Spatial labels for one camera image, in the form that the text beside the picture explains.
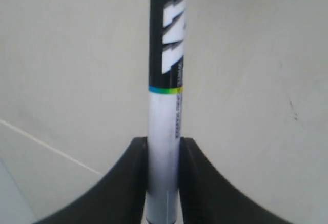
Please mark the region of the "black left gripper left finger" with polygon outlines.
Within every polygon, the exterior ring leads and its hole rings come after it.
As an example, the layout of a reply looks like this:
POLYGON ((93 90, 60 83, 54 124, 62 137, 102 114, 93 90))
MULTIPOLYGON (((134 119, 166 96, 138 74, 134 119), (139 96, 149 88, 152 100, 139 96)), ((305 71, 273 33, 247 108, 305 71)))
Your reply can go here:
POLYGON ((136 137, 96 185, 38 223, 141 223, 147 173, 147 138, 136 137))

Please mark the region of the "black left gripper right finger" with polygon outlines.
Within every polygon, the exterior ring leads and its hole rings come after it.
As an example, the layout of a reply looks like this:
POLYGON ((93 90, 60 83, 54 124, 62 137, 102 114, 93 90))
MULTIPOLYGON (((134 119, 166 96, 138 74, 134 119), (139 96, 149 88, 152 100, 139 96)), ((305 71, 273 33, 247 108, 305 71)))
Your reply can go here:
POLYGON ((184 223, 287 223, 234 187, 187 137, 180 141, 179 191, 184 223))

